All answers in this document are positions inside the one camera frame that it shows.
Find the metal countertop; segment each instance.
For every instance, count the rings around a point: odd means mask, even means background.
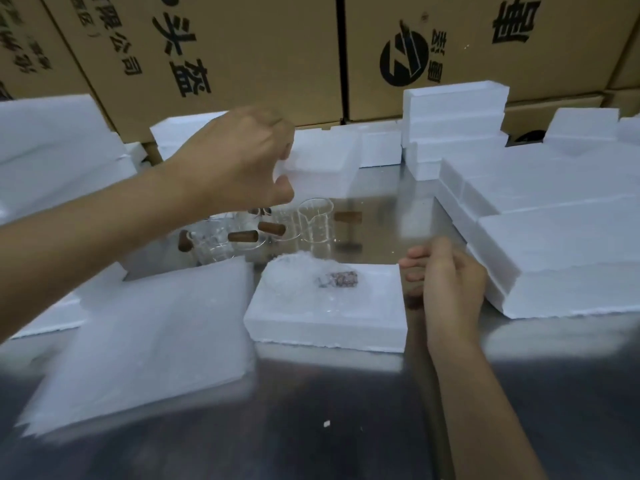
[[[336,223],[326,254],[392,264],[435,234],[463,244],[434,190],[404,166],[359,170],[352,197],[335,208],[362,211],[363,222]],[[139,276],[166,271],[153,249],[132,260]],[[254,251],[256,276],[283,251]],[[181,259],[176,251],[163,266],[187,266]],[[310,361],[299,347],[258,350],[249,396],[195,408],[174,401],[173,412],[150,406],[144,419],[62,446],[20,439],[12,426],[74,332],[11,340],[0,346],[0,477],[452,479],[421,312],[409,311],[408,323],[404,357],[325,349]],[[640,477],[640,315],[510,321],[485,304],[480,323],[550,478]]]

